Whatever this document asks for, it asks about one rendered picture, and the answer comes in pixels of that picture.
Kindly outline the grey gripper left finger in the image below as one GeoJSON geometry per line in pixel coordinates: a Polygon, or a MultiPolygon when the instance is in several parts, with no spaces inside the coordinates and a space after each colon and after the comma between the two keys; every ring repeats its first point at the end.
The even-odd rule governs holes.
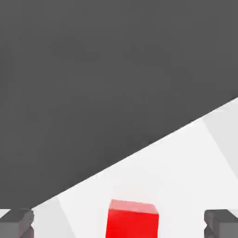
{"type": "Polygon", "coordinates": [[[34,212],[11,209],[0,218],[0,238],[34,238],[34,212]]]}

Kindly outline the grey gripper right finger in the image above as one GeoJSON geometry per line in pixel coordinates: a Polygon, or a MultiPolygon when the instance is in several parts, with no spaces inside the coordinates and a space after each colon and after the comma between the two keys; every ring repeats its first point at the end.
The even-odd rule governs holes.
{"type": "Polygon", "coordinates": [[[238,238],[238,214],[227,209],[204,212],[204,238],[238,238]]]}

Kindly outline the small red cube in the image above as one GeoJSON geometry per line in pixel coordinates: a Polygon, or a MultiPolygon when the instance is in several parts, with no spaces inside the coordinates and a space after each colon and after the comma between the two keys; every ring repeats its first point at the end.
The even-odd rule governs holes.
{"type": "Polygon", "coordinates": [[[158,227],[155,205],[111,200],[105,238],[158,238],[158,227]]]}

